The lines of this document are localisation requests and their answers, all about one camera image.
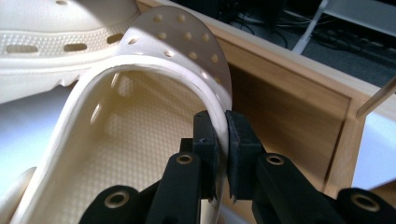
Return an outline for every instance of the white surface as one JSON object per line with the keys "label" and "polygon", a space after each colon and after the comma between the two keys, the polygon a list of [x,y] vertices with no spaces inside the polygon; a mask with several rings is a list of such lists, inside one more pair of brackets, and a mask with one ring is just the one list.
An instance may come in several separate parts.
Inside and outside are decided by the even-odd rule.
{"label": "white surface", "polygon": [[396,120],[368,115],[353,186],[373,189],[396,179]]}
{"label": "white surface", "polygon": [[0,194],[38,165],[69,93],[58,87],[0,105]]}

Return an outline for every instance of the croc shoe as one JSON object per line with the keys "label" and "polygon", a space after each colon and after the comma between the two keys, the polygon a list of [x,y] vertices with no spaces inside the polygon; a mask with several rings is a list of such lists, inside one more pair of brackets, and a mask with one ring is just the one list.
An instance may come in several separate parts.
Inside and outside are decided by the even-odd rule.
{"label": "croc shoe", "polygon": [[78,223],[104,189],[143,190],[162,178],[193,116],[207,110],[220,145],[217,200],[201,222],[216,223],[232,107],[228,64],[217,39],[177,7],[137,18],[115,55],[82,76],[67,100],[11,223]]}
{"label": "croc shoe", "polygon": [[71,84],[139,14],[133,0],[0,1],[0,104]]}

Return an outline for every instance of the wooden board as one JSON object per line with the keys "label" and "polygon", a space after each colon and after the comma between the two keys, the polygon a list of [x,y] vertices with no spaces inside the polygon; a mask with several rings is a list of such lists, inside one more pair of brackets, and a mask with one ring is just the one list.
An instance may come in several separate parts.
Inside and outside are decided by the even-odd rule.
{"label": "wooden board", "polygon": [[[137,2],[143,12],[161,5],[180,7],[165,0]],[[350,188],[365,122],[358,110],[379,88],[184,9],[218,38],[231,68],[233,110],[247,116],[266,149],[289,157],[329,196]],[[375,112],[396,120],[395,110],[393,94]],[[253,220],[249,202],[223,200]]]}

